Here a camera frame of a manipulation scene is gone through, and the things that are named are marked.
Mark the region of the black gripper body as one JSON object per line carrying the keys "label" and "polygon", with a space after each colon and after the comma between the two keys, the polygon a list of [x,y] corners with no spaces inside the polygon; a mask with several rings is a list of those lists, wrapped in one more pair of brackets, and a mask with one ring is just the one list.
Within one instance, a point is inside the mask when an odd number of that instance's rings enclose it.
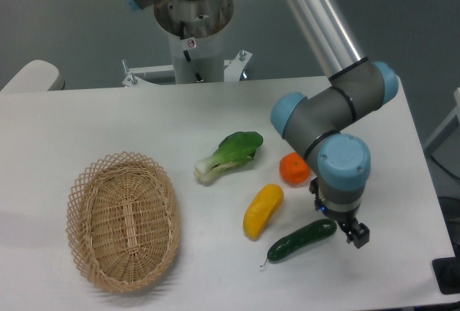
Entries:
{"label": "black gripper body", "polygon": [[315,197],[315,207],[327,218],[336,221],[345,233],[356,233],[359,231],[357,221],[357,213],[359,210],[359,202],[338,204],[330,200],[320,197]]}

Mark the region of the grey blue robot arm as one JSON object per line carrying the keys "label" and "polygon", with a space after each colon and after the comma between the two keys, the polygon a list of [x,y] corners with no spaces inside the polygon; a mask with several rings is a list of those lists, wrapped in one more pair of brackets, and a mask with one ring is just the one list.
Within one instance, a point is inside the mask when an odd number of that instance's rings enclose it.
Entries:
{"label": "grey blue robot arm", "polygon": [[[344,129],[391,101],[399,79],[383,62],[370,62],[355,42],[334,0],[286,0],[330,86],[312,98],[283,96],[270,121],[315,172],[315,206],[336,221],[349,242],[362,247],[369,229],[357,220],[370,173],[370,153]],[[178,84],[221,82],[220,35],[231,21],[232,0],[126,0],[133,9],[152,7],[169,34]]]}

